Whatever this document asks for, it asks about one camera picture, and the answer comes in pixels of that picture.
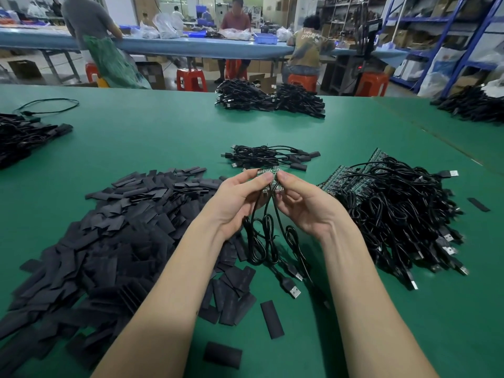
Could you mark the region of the person's right hand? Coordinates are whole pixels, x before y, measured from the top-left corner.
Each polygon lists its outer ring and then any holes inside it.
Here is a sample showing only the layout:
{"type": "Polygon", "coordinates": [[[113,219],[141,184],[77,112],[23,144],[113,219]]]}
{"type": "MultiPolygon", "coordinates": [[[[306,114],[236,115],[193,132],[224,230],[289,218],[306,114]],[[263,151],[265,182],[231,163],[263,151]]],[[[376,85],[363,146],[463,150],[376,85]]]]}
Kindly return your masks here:
{"type": "MultiPolygon", "coordinates": [[[[277,174],[289,174],[279,171],[277,174]]],[[[339,233],[347,233],[354,223],[342,204],[319,187],[306,182],[306,197],[289,197],[276,193],[276,206],[298,228],[321,244],[334,241],[339,233]]]]}

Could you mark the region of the person's left hand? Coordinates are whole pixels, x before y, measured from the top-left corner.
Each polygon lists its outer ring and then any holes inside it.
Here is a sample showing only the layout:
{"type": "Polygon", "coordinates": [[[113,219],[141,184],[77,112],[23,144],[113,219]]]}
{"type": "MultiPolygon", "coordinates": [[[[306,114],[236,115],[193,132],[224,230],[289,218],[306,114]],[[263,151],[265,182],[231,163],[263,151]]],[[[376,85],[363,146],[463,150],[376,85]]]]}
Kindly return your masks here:
{"type": "Polygon", "coordinates": [[[268,198],[263,190],[246,194],[246,182],[260,174],[258,169],[250,169],[227,178],[205,204],[200,215],[215,232],[217,239],[228,240],[241,228],[243,218],[252,215],[266,203],[268,198]]]}

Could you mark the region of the circuit board strip with cables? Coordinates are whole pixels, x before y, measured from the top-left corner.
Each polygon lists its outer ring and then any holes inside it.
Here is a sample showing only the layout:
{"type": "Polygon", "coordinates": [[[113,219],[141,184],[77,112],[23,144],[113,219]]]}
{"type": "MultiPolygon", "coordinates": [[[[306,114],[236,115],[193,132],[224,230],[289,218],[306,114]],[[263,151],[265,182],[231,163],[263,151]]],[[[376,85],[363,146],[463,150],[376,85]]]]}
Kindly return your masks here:
{"type": "Polygon", "coordinates": [[[304,282],[312,288],[315,285],[297,230],[282,222],[276,199],[277,194],[284,191],[277,178],[279,170],[278,166],[258,169],[257,176],[271,173],[273,179],[256,196],[252,213],[243,219],[243,228],[247,236],[249,262],[255,266],[266,266],[282,289],[297,299],[301,294],[297,282],[304,282]]]}

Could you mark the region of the person's right forearm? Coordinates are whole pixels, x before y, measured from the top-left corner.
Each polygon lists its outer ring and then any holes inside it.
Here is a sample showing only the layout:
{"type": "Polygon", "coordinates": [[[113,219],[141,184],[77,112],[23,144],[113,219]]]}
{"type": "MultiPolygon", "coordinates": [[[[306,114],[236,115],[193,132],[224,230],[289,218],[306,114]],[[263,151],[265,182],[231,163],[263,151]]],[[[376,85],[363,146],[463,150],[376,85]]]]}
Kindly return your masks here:
{"type": "Polygon", "coordinates": [[[320,239],[350,378],[439,378],[401,318],[355,226],[320,239]]]}

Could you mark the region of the person's left forearm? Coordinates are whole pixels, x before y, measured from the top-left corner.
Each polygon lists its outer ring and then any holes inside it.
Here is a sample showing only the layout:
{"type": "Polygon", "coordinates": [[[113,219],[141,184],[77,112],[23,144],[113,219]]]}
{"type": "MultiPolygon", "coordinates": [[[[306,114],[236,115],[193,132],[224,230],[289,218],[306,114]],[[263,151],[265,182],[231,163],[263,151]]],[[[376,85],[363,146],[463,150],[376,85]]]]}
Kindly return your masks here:
{"type": "Polygon", "coordinates": [[[91,378],[182,378],[198,311],[223,243],[241,224],[195,219],[91,378]]]}

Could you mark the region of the green circuit board panels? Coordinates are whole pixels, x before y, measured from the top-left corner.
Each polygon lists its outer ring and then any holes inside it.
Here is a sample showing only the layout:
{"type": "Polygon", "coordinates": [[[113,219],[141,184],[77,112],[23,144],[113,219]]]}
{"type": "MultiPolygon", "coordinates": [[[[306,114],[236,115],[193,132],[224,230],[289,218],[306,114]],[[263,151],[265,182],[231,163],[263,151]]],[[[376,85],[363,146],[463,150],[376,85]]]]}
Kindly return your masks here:
{"type": "Polygon", "coordinates": [[[355,188],[359,189],[366,183],[368,175],[374,167],[384,167],[388,154],[376,148],[369,160],[350,167],[339,166],[326,181],[317,185],[321,190],[335,197],[355,188]]]}

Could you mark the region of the cardboard box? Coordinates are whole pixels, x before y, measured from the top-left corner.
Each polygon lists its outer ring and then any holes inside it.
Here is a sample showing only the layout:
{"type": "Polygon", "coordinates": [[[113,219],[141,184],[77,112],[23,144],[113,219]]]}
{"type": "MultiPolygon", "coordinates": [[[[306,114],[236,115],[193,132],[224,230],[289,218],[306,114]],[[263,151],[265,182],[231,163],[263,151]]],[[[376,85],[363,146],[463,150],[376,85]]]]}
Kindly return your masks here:
{"type": "Polygon", "coordinates": [[[23,81],[42,79],[41,72],[34,61],[14,60],[8,61],[8,65],[14,75],[23,81]]]}
{"type": "Polygon", "coordinates": [[[155,61],[139,61],[135,63],[139,73],[148,81],[153,90],[166,90],[163,67],[155,61]]]}
{"type": "Polygon", "coordinates": [[[273,94],[277,88],[277,76],[266,74],[250,75],[249,82],[266,94],[273,94]]]}

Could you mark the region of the single black shrink tube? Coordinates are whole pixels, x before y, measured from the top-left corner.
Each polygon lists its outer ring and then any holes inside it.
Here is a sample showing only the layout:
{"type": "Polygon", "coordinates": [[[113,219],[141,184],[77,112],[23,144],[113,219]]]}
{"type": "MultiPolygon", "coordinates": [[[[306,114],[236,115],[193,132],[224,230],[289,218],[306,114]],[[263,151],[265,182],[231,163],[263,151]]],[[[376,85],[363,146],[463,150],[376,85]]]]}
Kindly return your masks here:
{"type": "Polygon", "coordinates": [[[240,369],[243,350],[216,342],[208,342],[205,346],[203,360],[205,362],[240,369]]]}
{"type": "Polygon", "coordinates": [[[486,205],[484,205],[482,202],[480,202],[474,197],[468,197],[467,200],[482,212],[487,213],[491,211],[491,209],[489,209],[486,205]]]}
{"type": "Polygon", "coordinates": [[[266,322],[266,326],[270,335],[270,338],[277,339],[285,335],[278,312],[274,306],[272,300],[263,302],[261,305],[261,311],[266,322]]]}

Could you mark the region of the long blue work table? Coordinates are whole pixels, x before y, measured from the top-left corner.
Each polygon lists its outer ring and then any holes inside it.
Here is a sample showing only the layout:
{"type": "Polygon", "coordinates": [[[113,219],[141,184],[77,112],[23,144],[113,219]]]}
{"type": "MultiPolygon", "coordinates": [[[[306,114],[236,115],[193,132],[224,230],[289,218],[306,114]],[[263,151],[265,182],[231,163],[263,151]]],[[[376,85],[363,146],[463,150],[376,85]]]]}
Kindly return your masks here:
{"type": "MultiPolygon", "coordinates": [[[[266,60],[292,54],[293,47],[281,42],[276,45],[256,44],[211,38],[144,39],[125,37],[117,48],[143,55],[183,56],[202,58],[266,60]]],[[[67,30],[0,27],[0,49],[35,49],[79,51],[77,41],[67,30]]]]}

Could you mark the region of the pile of black sleeves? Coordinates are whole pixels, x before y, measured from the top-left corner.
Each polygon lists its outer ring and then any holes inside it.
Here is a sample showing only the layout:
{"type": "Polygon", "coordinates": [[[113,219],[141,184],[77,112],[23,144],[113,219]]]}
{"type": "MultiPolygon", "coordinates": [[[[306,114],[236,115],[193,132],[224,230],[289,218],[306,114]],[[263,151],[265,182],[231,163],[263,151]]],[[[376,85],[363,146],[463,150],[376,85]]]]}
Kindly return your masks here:
{"type": "Polygon", "coordinates": [[[20,267],[16,261],[40,239],[42,224],[23,217],[22,240],[8,242],[0,223],[0,378],[78,378],[71,366],[56,374],[25,363],[42,361],[66,341],[68,353],[92,370],[162,276],[186,230],[208,201],[223,202],[224,179],[204,169],[132,173],[86,196],[96,208],[72,222],[64,236],[20,267]]]}

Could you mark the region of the black machine with display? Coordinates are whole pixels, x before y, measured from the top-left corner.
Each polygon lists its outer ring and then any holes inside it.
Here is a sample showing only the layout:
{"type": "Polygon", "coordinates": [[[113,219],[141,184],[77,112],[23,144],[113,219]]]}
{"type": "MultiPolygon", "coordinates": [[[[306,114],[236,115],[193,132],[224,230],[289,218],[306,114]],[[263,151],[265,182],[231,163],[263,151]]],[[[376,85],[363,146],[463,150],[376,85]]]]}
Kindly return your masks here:
{"type": "Polygon", "coordinates": [[[329,83],[329,93],[355,96],[365,67],[375,50],[375,38],[382,28],[382,18],[363,23],[357,29],[355,54],[337,55],[329,83]]]}

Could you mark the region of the white sack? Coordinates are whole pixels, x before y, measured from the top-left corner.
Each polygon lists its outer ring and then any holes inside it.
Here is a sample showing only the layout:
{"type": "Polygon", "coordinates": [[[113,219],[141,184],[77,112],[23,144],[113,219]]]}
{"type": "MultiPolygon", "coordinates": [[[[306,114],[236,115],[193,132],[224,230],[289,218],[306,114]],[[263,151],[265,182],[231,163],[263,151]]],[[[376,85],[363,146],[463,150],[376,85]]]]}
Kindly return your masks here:
{"type": "Polygon", "coordinates": [[[417,95],[422,98],[440,96],[465,52],[466,50],[441,47],[434,56],[417,95]]]}

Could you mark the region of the blue metal shelving rack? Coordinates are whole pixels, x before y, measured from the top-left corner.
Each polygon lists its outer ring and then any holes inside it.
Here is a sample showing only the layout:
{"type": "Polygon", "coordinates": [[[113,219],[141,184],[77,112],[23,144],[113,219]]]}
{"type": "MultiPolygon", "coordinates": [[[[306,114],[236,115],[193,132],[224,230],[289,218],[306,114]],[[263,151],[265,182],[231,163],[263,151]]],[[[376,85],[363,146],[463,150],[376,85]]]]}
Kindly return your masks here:
{"type": "Polygon", "coordinates": [[[447,94],[464,70],[492,70],[504,45],[504,0],[387,0],[379,46],[405,53],[390,81],[426,94],[434,72],[447,94]]]}

